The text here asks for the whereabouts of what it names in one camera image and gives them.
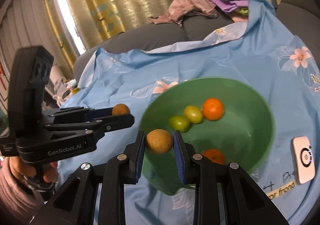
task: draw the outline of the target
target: white device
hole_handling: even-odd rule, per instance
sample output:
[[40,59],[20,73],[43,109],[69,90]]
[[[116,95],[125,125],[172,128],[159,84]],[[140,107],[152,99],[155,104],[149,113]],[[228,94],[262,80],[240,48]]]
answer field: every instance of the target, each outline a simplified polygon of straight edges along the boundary
[[292,140],[292,156],[296,183],[301,185],[312,180],[316,175],[316,169],[310,141],[307,137]]

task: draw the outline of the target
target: gray sofa cushion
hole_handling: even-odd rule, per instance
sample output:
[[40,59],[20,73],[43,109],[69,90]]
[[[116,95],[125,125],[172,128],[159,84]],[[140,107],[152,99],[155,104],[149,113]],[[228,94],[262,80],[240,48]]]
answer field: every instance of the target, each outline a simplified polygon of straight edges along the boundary
[[187,41],[185,31],[175,23],[147,24],[116,35],[100,45],[87,50],[75,62],[73,75],[78,82],[94,52],[102,47],[110,53],[123,53],[132,49],[150,51],[159,47]]
[[279,5],[276,15],[289,31],[300,37],[320,65],[320,19],[300,7],[285,3]]
[[189,41],[202,41],[211,32],[233,23],[233,20],[222,11],[217,11],[217,18],[205,16],[185,17],[183,28]]
[[320,9],[313,0],[281,0],[281,2],[300,7],[320,18]]
[[182,28],[175,23],[147,24],[114,36],[87,50],[76,60],[73,74],[78,82],[86,64],[99,47],[103,47],[110,53],[123,53],[132,49],[150,51],[176,42],[203,40],[214,30],[231,23],[233,21],[230,17],[218,11],[218,18],[186,17]]

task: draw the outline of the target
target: clothes pile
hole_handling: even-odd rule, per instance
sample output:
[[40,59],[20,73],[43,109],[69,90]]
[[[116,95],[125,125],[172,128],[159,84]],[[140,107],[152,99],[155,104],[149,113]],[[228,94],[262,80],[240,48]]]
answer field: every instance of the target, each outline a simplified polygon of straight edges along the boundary
[[75,79],[66,79],[62,77],[58,79],[54,85],[54,96],[52,97],[57,101],[59,107],[70,97],[76,94],[79,89]]
[[[274,8],[281,0],[268,0]],[[182,27],[184,16],[203,15],[206,17],[218,17],[220,9],[234,22],[248,21],[249,0],[173,0],[166,14],[159,17],[149,17],[149,23],[176,23]]]

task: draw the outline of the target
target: orange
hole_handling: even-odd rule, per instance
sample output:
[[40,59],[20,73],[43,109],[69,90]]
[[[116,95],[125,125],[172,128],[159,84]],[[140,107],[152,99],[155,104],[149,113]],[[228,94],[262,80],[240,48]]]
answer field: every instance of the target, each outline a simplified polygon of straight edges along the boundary
[[224,155],[218,149],[208,149],[201,153],[207,157],[211,162],[216,164],[226,164]]
[[224,106],[217,98],[210,98],[203,103],[202,113],[210,121],[219,120],[224,114]]

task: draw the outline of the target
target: green bowl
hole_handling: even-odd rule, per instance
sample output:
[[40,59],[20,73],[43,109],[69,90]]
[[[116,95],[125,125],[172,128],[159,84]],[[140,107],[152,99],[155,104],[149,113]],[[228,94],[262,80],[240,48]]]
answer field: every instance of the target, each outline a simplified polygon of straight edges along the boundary
[[[258,92],[250,86],[228,78],[197,78],[180,83],[157,97],[146,109],[140,129],[147,134],[154,129],[172,133],[168,120],[183,115],[188,105],[199,108],[208,98],[218,98],[225,106],[225,115],[218,121],[192,125],[182,134],[183,140],[197,153],[216,148],[227,163],[236,162],[248,173],[257,168],[268,154],[274,135],[271,110]],[[173,149],[157,155],[146,150],[142,172],[156,189],[174,195],[181,187]]]

